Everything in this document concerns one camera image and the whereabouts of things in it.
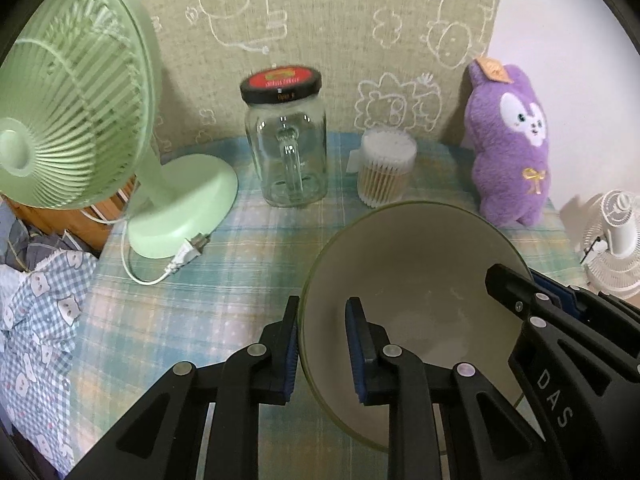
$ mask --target white wall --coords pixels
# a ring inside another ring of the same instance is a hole
[[[577,242],[591,197],[640,192],[640,56],[601,0],[501,0],[489,55],[532,79],[550,129],[551,198]]]

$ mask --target cotton swab container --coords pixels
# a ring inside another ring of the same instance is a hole
[[[362,135],[358,196],[369,207],[380,207],[402,198],[415,156],[415,139],[394,128],[374,128]]]

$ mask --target red and black lid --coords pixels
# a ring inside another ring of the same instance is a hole
[[[242,100],[249,105],[288,103],[316,95],[322,76],[306,66],[279,66],[255,73],[242,81]]]

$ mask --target orange tag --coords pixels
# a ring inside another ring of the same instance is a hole
[[[497,59],[490,57],[476,57],[476,61],[480,68],[491,81],[497,81],[499,83],[513,83],[513,79],[509,77],[509,74],[505,70],[504,66]]]

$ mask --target green fan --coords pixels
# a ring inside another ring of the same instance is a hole
[[[0,66],[0,191],[77,209],[136,173],[131,247],[173,256],[222,222],[238,179],[209,155],[160,165],[151,145],[160,92],[158,40],[141,0],[45,0]]]

